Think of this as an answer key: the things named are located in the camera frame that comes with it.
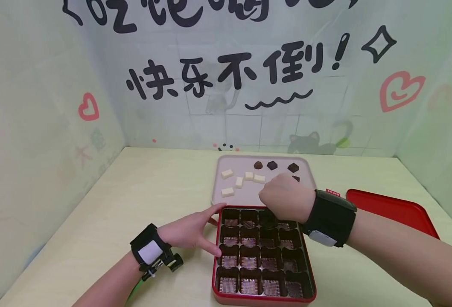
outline cream tabletop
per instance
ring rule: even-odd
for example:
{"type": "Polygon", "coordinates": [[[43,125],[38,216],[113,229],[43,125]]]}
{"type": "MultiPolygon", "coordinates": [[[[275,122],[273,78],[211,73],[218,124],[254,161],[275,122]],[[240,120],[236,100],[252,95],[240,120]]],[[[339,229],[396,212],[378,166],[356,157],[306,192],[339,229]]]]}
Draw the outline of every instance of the cream tabletop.
{"type": "MultiPolygon", "coordinates": [[[[127,251],[149,223],[160,226],[210,206],[219,151],[125,148],[0,301],[0,307],[69,307],[127,251]]],[[[262,154],[282,156],[282,154],[262,154]]],[[[297,155],[317,188],[350,188],[415,201],[452,245],[452,219],[395,158],[297,155]]],[[[207,238],[216,230],[207,227],[207,238]]],[[[362,254],[306,239],[318,291],[310,306],[430,306],[362,254]]],[[[185,264],[145,282],[132,306],[219,306],[213,256],[177,250],[185,264]]]]}

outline red lid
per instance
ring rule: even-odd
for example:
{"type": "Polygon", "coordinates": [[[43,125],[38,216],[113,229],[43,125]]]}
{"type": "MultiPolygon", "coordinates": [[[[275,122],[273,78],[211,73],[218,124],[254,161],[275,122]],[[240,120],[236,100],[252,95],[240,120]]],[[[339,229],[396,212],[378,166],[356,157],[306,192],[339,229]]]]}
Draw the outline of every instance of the red lid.
{"type": "Polygon", "coordinates": [[[362,210],[396,220],[439,239],[426,210],[419,204],[353,188],[347,191],[345,198],[362,210]]]}

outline white chocolate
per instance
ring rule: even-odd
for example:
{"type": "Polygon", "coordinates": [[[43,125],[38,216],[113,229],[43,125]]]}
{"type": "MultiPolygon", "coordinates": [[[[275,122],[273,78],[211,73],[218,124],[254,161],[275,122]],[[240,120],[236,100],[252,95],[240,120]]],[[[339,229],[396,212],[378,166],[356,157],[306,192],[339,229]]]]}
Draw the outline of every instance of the white chocolate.
{"type": "Polygon", "coordinates": [[[245,180],[253,180],[254,179],[254,174],[251,171],[247,171],[245,173],[245,180]]]}
{"type": "Polygon", "coordinates": [[[254,182],[256,182],[256,183],[265,183],[265,176],[255,175],[254,182]]]}
{"type": "Polygon", "coordinates": [[[221,190],[221,193],[222,193],[222,197],[229,197],[229,196],[234,195],[234,190],[233,190],[233,188],[223,188],[221,190]]]}
{"type": "Polygon", "coordinates": [[[223,179],[229,178],[232,175],[234,175],[234,174],[233,174],[233,171],[231,169],[228,169],[227,171],[223,171],[221,173],[221,176],[222,176],[223,179]]]}
{"type": "Polygon", "coordinates": [[[243,187],[243,177],[236,177],[236,184],[234,186],[235,186],[235,188],[242,188],[243,187]]]}

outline red tag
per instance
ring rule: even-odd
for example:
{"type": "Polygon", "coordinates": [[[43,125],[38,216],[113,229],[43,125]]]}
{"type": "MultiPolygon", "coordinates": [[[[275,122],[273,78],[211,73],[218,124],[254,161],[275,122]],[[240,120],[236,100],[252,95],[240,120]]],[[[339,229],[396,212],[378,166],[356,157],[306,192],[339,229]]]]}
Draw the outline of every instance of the red tag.
{"type": "Polygon", "coordinates": [[[337,193],[336,191],[332,191],[332,190],[329,190],[327,188],[327,192],[330,193],[330,194],[337,195],[338,197],[340,197],[340,193],[337,193]]]}

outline green cable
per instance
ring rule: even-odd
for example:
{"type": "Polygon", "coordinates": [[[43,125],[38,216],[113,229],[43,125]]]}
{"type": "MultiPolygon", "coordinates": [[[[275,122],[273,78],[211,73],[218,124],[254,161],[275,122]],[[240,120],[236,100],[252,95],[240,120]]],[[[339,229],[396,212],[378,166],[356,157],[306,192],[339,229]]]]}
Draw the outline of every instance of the green cable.
{"type": "Polygon", "coordinates": [[[139,282],[135,285],[135,287],[132,289],[132,292],[130,293],[130,295],[127,298],[127,302],[131,299],[131,297],[135,294],[135,292],[137,291],[138,287],[140,287],[140,285],[142,285],[143,281],[142,279],[139,279],[139,282]]]}

